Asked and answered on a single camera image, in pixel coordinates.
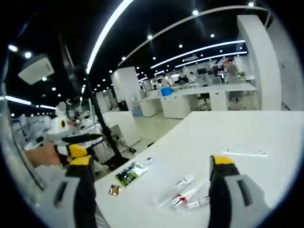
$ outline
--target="ceiling light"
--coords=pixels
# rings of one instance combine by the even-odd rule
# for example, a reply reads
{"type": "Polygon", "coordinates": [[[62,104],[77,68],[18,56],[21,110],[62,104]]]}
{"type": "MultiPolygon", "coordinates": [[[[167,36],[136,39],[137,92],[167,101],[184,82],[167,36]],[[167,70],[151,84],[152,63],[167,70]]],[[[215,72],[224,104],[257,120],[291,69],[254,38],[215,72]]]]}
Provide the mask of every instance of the ceiling light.
{"type": "Polygon", "coordinates": [[[210,56],[210,57],[207,57],[207,58],[201,58],[199,60],[194,60],[194,61],[191,61],[191,62],[188,62],[188,63],[180,64],[180,65],[177,65],[175,67],[178,68],[178,67],[185,66],[185,65],[188,65],[188,64],[191,64],[191,63],[204,61],[204,60],[207,60],[209,58],[210,58],[209,61],[211,61],[211,58],[218,58],[218,57],[222,57],[222,56],[233,56],[233,55],[237,55],[237,54],[247,54],[247,53],[248,52],[246,52],[246,51],[239,51],[239,52],[233,52],[233,53],[228,53],[228,54],[223,54],[223,55],[210,56]]]}
{"type": "Polygon", "coordinates": [[[55,107],[47,106],[47,105],[40,105],[40,108],[48,108],[48,109],[54,109],[54,110],[57,109],[57,108],[55,108],[55,107]]]}
{"type": "Polygon", "coordinates": [[[117,9],[114,11],[114,13],[111,15],[110,19],[107,21],[106,25],[104,26],[104,29],[100,33],[98,40],[96,41],[96,44],[94,45],[93,51],[91,53],[91,56],[89,58],[86,73],[89,74],[91,67],[93,65],[93,62],[95,60],[95,57],[97,55],[97,52],[102,45],[103,41],[105,40],[106,35],[109,33],[111,27],[114,25],[114,23],[117,21],[119,16],[124,12],[124,10],[130,5],[130,3],[133,0],[124,0],[120,5],[117,7],[117,9]]]}
{"type": "Polygon", "coordinates": [[[244,43],[244,42],[245,42],[245,40],[235,40],[235,41],[229,41],[229,42],[224,42],[224,43],[220,43],[220,44],[213,44],[213,45],[206,46],[206,47],[201,47],[201,48],[199,48],[199,49],[195,49],[195,50],[193,50],[193,51],[188,51],[188,52],[186,52],[186,53],[184,53],[184,54],[181,54],[181,55],[178,55],[178,56],[169,58],[169,59],[167,59],[167,60],[165,60],[165,61],[162,61],[162,62],[160,62],[160,63],[158,63],[158,64],[156,64],[156,65],[154,65],[154,66],[152,66],[152,67],[150,67],[150,68],[151,68],[151,69],[156,68],[156,67],[158,67],[158,66],[160,66],[160,65],[162,65],[162,64],[164,64],[164,63],[168,63],[168,62],[170,62],[170,61],[172,61],[172,60],[175,60],[175,59],[177,59],[177,58],[180,58],[180,57],[183,57],[183,56],[186,56],[186,55],[189,55],[189,54],[198,52],[198,51],[206,50],[206,49],[209,49],[209,48],[215,48],[215,47],[219,47],[219,46],[223,46],[223,45],[238,44],[238,43],[244,43]]]}
{"type": "Polygon", "coordinates": [[[138,80],[138,82],[141,82],[141,81],[143,81],[143,80],[146,80],[148,77],[144,77],[144,78],[142,78],[142,79],[139,79],[138,80]]]}
{"type": "Polygon", "coordinates": [[[18,48],[14,45],[9,45],[9,50],[13,51],[13,52],[17,52],[18,48]]]}
{"type": "Polygon", "coordinates": [[[32,53],[30,53],[29,51],[24,54],[25,58],[30,58],[31,56],[32,56],[32,53]]]}
{"type": "Polygon", "coordinates": [[[194,16],[196,16],[196,15],[198,15],[198,11],[197,10],[194,10],[193,12],[192,12],[192,14],[194,15],[194,16]]]}
{"type": "Polygon", "coordinates": [[[5,98],[9,101],[21,103],[21,104],[24,104],[24,105],[31,105],[32,104],[30,101],[25,101],[25,100],[15,98],[15,97],[12,97],[12,96],[5,96],[5,98]]]}
{"type": "Polygon", "coordinates": [[[160,71],[160,72],[155,73],[154,75],[156,76],[156,75],[159,75],[159,74],[161,74],[161,73],[163,73],[163,72],[165,72],[165,71],[162,70],[162,71],[160,71]]]}

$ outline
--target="white desk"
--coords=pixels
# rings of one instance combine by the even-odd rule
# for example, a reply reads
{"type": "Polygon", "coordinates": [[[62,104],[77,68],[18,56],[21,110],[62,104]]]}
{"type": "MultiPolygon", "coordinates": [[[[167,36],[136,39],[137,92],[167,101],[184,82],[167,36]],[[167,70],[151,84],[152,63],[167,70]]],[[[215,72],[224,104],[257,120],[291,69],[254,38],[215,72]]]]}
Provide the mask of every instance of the white desk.
{"type": "Polygon", "coordinates": [[[192,112],[159,141],[121,168],[95,183],[96,202],[111,228],[203,228],[209,207],[174,212],[157,209],[149,199],[187,174],[209,179],[209,156],[230,149],[268,157],[232,158],[242,174],[248,174],[275,207],[285,196],[302,161],[303,112],[192,112]],[[108,194],[114,176],[130,163],[152,158],[149,170],[119,196],[108,194]]]}
{"type": "Polygon", "coordinates": [[[183,89],[166,97],[161,95],[150,96],[141,100],[141,108],[143,113],[145,113],[144,110],[149,110],[149,115],[144,114],[144,116],[152,116],[159,112],[159,108],[150,100],[160,99],[166,118],[183,119],[194,109],[197,94],[209,94],[212,111],[226,111],[228,110],[228,93],[232,91],[253,91],[254,104],[257,107],[256,88],[249,83],[240,83],[183,89]]]}

